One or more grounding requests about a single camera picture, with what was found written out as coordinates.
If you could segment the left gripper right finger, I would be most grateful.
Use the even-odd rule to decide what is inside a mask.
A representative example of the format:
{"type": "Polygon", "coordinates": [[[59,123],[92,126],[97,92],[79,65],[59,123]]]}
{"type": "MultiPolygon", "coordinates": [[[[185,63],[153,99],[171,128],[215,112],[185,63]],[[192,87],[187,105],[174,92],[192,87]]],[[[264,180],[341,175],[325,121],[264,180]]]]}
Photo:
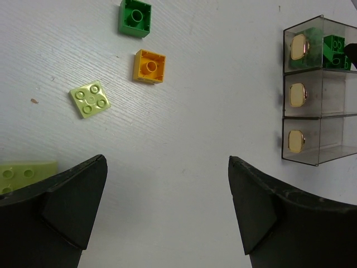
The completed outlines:
{"type": "Polygon", "coordinates": [[[253,267],[355,267],[356,206],[326,199],[229,159],[244,253],[253,267]]]}

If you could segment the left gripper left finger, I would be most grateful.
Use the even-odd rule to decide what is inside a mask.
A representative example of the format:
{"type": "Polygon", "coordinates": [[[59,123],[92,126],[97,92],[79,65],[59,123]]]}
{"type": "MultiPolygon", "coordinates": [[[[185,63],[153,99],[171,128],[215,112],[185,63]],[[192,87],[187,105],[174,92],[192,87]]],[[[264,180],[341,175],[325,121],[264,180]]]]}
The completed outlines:
{"type": "Polygon", "coordinates": [[[1,267],[77,267],[107,179],[96,155],[64,172],[1,194],[1,267]]]}

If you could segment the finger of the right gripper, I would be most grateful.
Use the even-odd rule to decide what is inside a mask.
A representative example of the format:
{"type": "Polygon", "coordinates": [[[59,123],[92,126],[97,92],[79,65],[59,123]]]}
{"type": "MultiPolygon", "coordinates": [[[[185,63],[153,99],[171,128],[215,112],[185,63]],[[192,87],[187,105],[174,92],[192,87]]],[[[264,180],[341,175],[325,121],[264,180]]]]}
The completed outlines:
{"type": "Polygon", "coordinates": [[[357,43],[350,43],[344,47],[344,53],[357,68],[357,43]]]}

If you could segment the green lego upside-down rectangular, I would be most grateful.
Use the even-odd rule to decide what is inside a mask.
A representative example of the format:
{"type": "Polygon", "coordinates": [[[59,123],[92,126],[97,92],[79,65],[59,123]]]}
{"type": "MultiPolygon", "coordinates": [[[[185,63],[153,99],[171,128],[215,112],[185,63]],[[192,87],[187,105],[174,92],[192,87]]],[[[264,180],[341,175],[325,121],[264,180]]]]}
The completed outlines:
{"type": "Polygon", "coordinates": [[[323,67],[350,70],[352,62],[344,53],[345,38],[329,35],[324,37],[323,67]]]}

